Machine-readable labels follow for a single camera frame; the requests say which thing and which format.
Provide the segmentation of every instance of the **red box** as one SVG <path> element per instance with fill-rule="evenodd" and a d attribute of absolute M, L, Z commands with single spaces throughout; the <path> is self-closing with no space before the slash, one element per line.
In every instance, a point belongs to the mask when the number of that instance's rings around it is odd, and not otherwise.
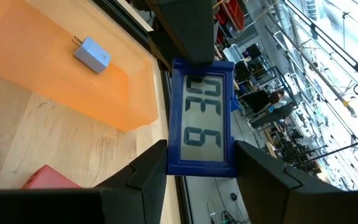
<path fill-rule="evenodd" d="M 48 165 L 44 165 L 35 171 L 22 189 L 78 189 L 71 180 L 57 172 Z"/>
<path fill-rule="evenodd" d="M 244 13 L 242 12 L 240 5 L 237 1 L 229 1 L 229 3 L 223 3 L 228 16 L 232 17 L 232 23 L 238 31 L 242 31 L 244 28 Z"/>

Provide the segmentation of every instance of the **digital display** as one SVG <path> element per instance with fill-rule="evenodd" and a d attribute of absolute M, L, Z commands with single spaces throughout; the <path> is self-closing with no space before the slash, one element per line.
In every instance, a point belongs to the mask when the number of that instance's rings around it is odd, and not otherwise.
<path fill-rule="evenodd" d="M 223 162 L 223 76 L 184 78 L 180 159 Z"/>

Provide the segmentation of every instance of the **wooden table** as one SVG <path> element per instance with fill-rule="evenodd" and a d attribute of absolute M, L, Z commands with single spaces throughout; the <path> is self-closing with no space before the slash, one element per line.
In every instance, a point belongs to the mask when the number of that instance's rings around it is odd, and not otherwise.
<path fill-rule="evenodd" d="M 54 4 L 60 7 L 59 4 L 77 3 L 75 0 L 27 2 L 46 11 Z M 94 16 L 108 17 L 92 1 L 82 2 L 98 10 Z M 108 32 L 129 36 L 114 21 L 107 28 Z M 93 187 L 158 140 L 167 139 L 162 81 L 155 60 L 154 85 L 158 120 L 124 133 L 0 78 L 0 189 L 20 188 L 44 164 L 82 187 Z M 174 177 L 167 179 L 161 223 L 180 223 Z"/>
<path fill-rule="evenodd" d="M 216 44 L 214 44 L 214 50 L 215 50 L 215 54 L 218 56 L 218 60 L 222 60 L 222 54 L 219 52 L 218 47 L 216 46 Z"/>
<path fill-rule="evenodd" d="M 266 142 L 266 147 L 267 147 L 270 155 L 277 159 L 276 153 L 274 152 L 276 150 L 276 148 L 273 146 L 273 144 L 270 142 Z"/>
<path fill-rule="evenodd" d="M 277 128 L 277 131 L 280 133 L 283 133 L 283 128 L 279 125 L 277 125 L 277 122 L 273 122 L 274 126 Z"/>
<path fill-rule="evenodd" d="M 270 143 L 271 145 L 273 145 L 273 144 L 274 144 L 274 141 L 273 141 L 273 139 L 272 139 L 272 136 L 270 135 L 270 132 L 269 132 L 267 129 L 264 129 L 264 133 L 265 133 L 266 138 L 267 138 L 267 140 L 269 141 L 269 143 Z"/>

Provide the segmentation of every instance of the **person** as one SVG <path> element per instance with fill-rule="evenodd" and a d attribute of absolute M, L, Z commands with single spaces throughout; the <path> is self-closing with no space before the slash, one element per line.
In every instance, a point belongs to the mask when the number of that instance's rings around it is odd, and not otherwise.
<path fill-rule="evenodd" d="M 251 122 L 251 126 L 253 128 L 258 128 L 266 123 L 277 122 L 277 121 L 280 121 L 281 119 L 285 119 L 287 116 L 289 116 L 292 113 L 293 108 L 295 106 L 296 106 L 296 103 L 291 102 L 291 103 L 284 105 L 280 108 L 274 109 L 273 112 L 266 114 L 265 116 Z"/>
<path fill-rule="evenodd" d="M 246 110 L 246 114 L 256 114 L 262 109 L 267 109 L 267 105 L 270 103 L 272 105 L 278 103 L 284 97 L 284 92 L 273 92 L 270 96 L 266 93 L 265 90 L 260 90 L 255 93 L 250 93 L 248 95 L 242 96 L 239 100 L 244 100 L 249 106 Z"/>
<path fill-rule="evenodd" d="M 250 71 L 248 70 L 246 64 L 244 61 L 239 61 L 234 66 L 234 71 L 236 72 L 236 79 L 240 82 L 243 82 L 245 80 L 249 79 Z"/>

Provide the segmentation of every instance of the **metal prongs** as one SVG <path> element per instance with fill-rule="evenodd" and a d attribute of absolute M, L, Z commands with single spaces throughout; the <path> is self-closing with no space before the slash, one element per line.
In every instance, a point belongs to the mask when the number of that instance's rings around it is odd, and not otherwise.
<path fill-rule="evenodd" d="M 81 46 L 82 44 L 82 40 L 80 40 L 77 36 L 74 36 L 74 38 L 71 41 L 77 46 Z"/>

